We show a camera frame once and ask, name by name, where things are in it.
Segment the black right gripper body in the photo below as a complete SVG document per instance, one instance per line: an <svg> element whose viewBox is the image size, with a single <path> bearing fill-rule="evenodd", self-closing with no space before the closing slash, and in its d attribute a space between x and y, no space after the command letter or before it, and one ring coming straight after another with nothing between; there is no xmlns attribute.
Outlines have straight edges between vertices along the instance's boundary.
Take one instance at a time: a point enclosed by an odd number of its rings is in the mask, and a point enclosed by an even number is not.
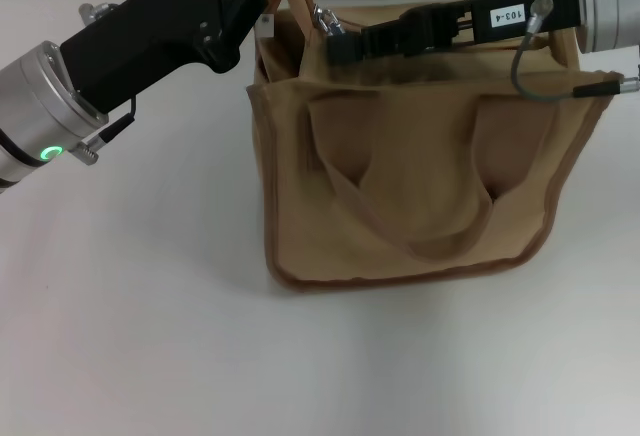
<svg viewBox="0 0 640 436"><path fill-rule="evenodd" d="M535 0L458 0L452 6L470 16L470 36L455 36L452 47L493 43L523 37ZM553 9L539 31L554 32L581 24L580 0L552 0Z"/></svg>

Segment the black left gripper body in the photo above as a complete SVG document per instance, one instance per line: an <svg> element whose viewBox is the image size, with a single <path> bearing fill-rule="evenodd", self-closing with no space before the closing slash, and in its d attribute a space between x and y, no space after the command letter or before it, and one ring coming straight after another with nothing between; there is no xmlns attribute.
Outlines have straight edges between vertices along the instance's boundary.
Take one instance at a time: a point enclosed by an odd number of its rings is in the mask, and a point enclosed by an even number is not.
<svg viewBox="0 0 640 436"><path fill-rule="evenodd" d="M73 87L108 113L191 63L234 68L223 0L126 0L60 46Z"/></svg>

